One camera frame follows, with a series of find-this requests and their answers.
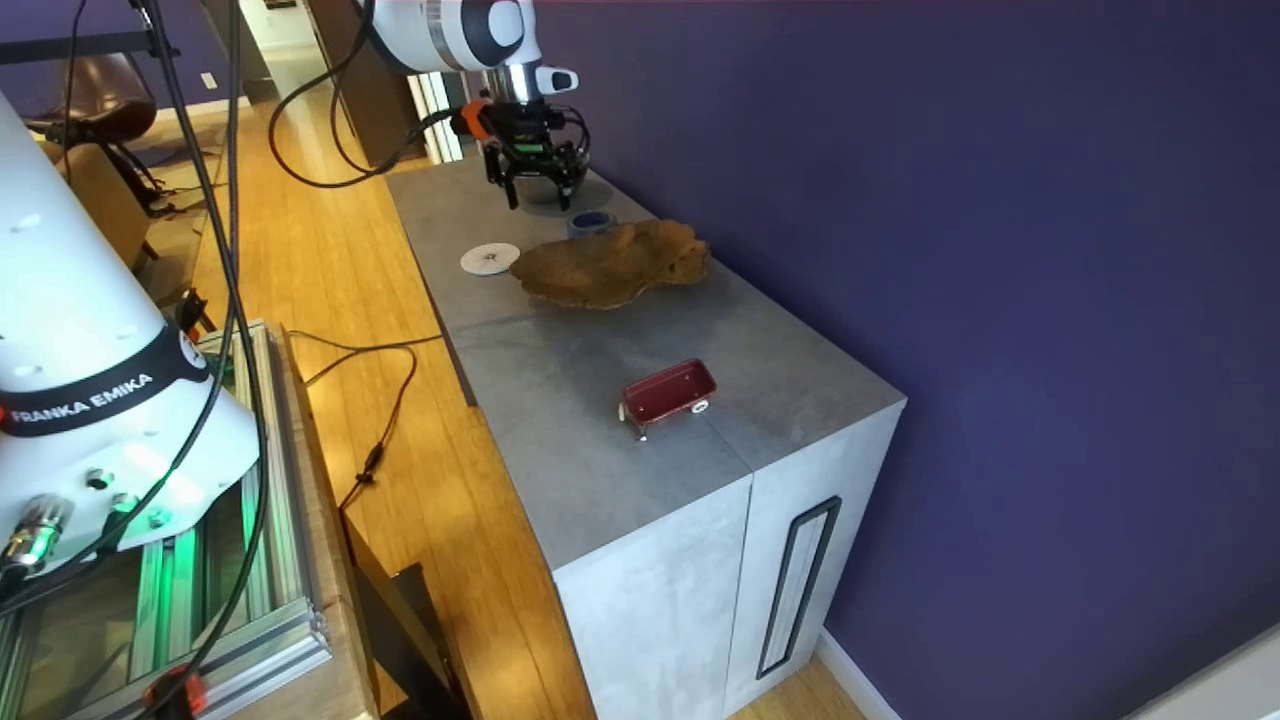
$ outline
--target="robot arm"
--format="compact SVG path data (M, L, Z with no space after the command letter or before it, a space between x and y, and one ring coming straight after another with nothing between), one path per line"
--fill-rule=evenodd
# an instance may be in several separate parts
M570 69L546 69L532 0L372 0L372 37L407 70L483 70L489 95L458 110L456 132L483 142L489 181L514 208L514 177L557 183L558 208L586 171L586 128L546 95L570 90Z

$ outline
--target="gray cabinet top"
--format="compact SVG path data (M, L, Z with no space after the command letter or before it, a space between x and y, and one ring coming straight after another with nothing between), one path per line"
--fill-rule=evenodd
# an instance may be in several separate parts
M474 160L386 183L552 568L902 400L723 263L696 287L656 287L621 313L544 306L511 277L458 269L474 242L565 238L567 216L584 208L649 216L599 177L586 177L570 213L508 213ZM614 419L621 390L681 361L713 366L713 408L636 445Z

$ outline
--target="cabinet door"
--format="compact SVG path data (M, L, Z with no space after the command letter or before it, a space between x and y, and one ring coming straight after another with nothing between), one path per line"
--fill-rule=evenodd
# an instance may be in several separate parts
M808 664L896 414L901 408L874 411L750 477L723 712Z
M720 720L743 525L729 485L557 568L599 720Z

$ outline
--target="white disc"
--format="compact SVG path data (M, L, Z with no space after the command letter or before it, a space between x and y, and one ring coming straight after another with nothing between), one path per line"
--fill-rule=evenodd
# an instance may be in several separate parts
M514 263L520 247L514 242L474 242L458 255L458 269L469 277L497 277Z

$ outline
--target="purple wall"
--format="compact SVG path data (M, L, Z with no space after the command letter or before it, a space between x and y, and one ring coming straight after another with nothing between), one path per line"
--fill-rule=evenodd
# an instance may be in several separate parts
M538 5L596 164L910 408L827 629L902 714L1280 618L1280 5Z
M172 45L180 53L180 84L186 103L198 100L222 100L227 84L227 61L222 48L204 17L198 0L162 0L162 23L172 33ZM73 37L74 0L4 0L4 23L0 45L10 41L59 41ZM129 0L88 0L81 37L90 33L139 33L139 17ZM137 55L139 70L148 76L148 86L156 103L169 103L158 61ZM0 63L0 90L16 103L16 110L36 116L48 107L59 107L59 61L48 63Z

